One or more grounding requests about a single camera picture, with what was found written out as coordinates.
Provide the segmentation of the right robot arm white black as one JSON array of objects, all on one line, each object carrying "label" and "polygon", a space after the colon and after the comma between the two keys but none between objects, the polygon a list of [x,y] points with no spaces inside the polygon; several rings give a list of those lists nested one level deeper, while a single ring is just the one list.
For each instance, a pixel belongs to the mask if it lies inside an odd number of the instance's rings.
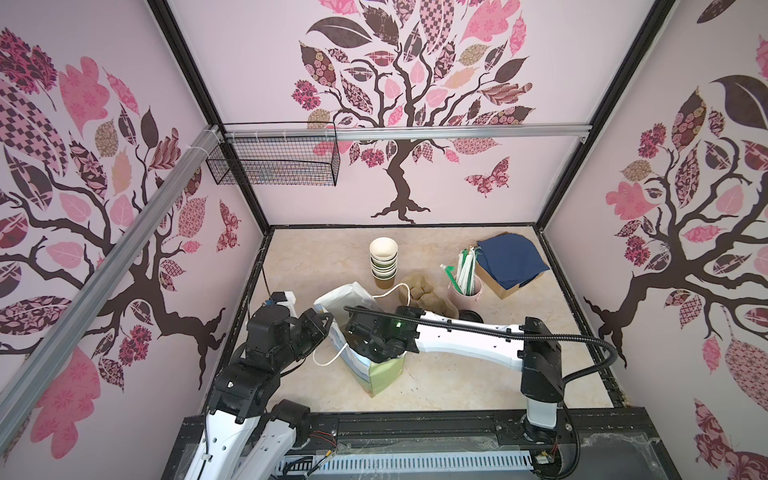
[{"label": "right robot arm white black", "polygon": [[[520,392],[526,398],[521,420],[524,436],[535,444],[553,444],[565,422],[561,411],[567,385],[608,369],[619,358],[618,349],[592,336],[554,334],[544,322],[527,317],[522,324],[490,325],[452,319],[416,307],[401,306],[394,313],[347,306],[344,330],[353,350],[372,362],[383,363],[406,352],[445,353],[501,365],[521,374]],[[562,346],[580,343],[599,347],[605,358],[568,375],[562,372]]]}]

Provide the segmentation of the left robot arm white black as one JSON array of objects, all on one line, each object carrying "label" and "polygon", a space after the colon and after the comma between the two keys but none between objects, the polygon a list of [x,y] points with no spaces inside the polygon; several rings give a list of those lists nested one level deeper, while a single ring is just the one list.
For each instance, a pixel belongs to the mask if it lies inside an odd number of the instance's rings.
[{"label": "left robot arm white black", "polygon": [[333,321],[313,308],[297,315],[287,300],[251,315],[239,354],[213,382],[187,479],[270,479],[285,455],[308,441],[308,407],[289,400],[267,406],[284,370],[310,356]]}]

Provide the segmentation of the paper gift bag with handles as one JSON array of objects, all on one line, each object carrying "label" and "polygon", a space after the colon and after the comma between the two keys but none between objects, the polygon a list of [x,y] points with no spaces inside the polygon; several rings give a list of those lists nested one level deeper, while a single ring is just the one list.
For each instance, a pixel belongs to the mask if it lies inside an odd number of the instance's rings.
[{"label": "paper gift bag with handles", "polygon": [[376,363],[356,353],[352,349],[352,341],[347,340],[345,336],[344,327],[350,318],[349,313],[344,310],[346,306],[362,306],[379,312],[383,312],[383,309],[377,300],[357,282],[339,286],[313,302],[313,307],[317,311],[333,315],[334,322],[329,332],[331,344],[340,352],[340,359],[346,364],[361,387],[371,397],[374,397],[383,392],[401,375],[405,356],[401,355],[384,363]]}]

